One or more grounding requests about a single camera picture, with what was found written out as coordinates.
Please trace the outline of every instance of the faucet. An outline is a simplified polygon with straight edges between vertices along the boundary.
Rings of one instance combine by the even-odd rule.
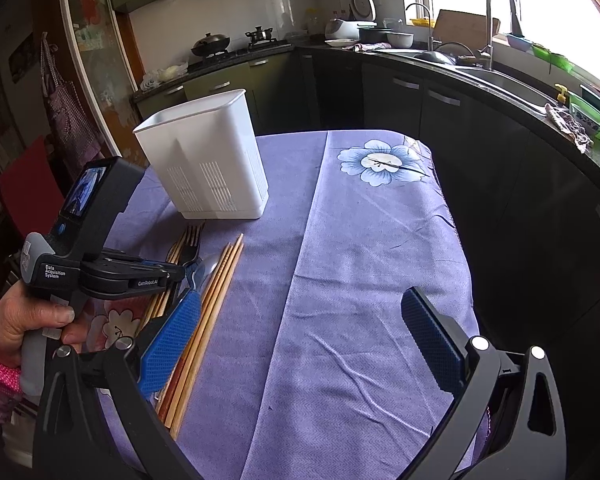
[[[509,0],[511,9],[511,33],[519,38],[524,38],[520,29],[520,20],[518,19],[518,3],[516,0]],[[487,46],[480,51],[481,57],[487,62],[486,69],[493,70],[493,17],[491,15],[491,0],[487,0]]]
[[[431,50],[433,50],[433,32],[431,31],[431,11],[429,10],[429,7],[427,7],[425,4],[421,4],[420,2],[413,2],[412,4],[407,5],[407,8],[404,9],[405,18],[406,18],[407,10],[409,10],[409,7],[413,7],[414,5],[421,6],[424,10],[427,11],[427,16],[429,17],[429,41],[427,41],[427,46],[428,46],[428,50],[431,51]]]

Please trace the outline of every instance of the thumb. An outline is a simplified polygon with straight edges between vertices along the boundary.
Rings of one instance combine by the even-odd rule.
[[[5,319],[13,332],[23,334],[39,328],[60,328],[74,320],[70,306],[53,304],[38,298],[18,298],[5,304]]]

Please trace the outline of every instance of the hand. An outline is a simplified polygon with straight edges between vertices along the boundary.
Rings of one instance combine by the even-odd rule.
[[[61,340],[71,344],[76,351],[87,339],[88,324],[70,306],[53,304],[32,298],[22,281],[13,285],[0,300],[0,363],[15,368],[20,365],[22,337],[27,330],[61,328]]]

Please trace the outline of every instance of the red chair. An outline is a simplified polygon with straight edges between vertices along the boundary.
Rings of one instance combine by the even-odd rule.
[[[0,174],[0,201],[23,239],[33,231],[51,231],[64,198],[46,161],[42,137]]]

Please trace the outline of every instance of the small display screen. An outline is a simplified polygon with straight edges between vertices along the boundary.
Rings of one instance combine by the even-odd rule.
[[[85,209],[87,209],[93,190],[98,185],[106,171],[107,168],[105,166],[101,168],[89,168],[88,170],[85,170],[80,176],[80,180],[74,184],[71,194],[66,199],[62,209],[67,213],[76,215],[77,217],[82,216],[82,213],[85,211]]]

